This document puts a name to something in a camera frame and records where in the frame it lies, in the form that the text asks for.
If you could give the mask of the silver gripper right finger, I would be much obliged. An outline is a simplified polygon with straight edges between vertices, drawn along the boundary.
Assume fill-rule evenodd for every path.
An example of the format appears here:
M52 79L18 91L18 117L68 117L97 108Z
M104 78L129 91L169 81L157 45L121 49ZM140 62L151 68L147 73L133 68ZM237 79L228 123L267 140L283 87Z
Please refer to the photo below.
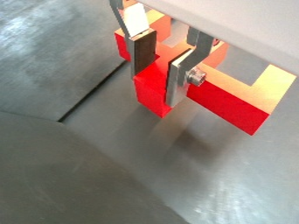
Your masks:
M209 56L213 37L195 28L188 29L188 48L171 62L167 76L165 104L173 107L185 97L188 87L197 87L205 80L205 73L197 65Z

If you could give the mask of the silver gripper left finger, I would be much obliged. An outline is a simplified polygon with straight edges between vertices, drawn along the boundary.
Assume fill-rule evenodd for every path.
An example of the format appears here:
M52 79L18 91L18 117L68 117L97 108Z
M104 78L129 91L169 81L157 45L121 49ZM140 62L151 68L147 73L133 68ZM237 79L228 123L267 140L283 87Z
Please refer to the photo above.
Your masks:
M149 27L145 7L136 0L108 1L125 34L131 77L135 77L155 62L156 30Z

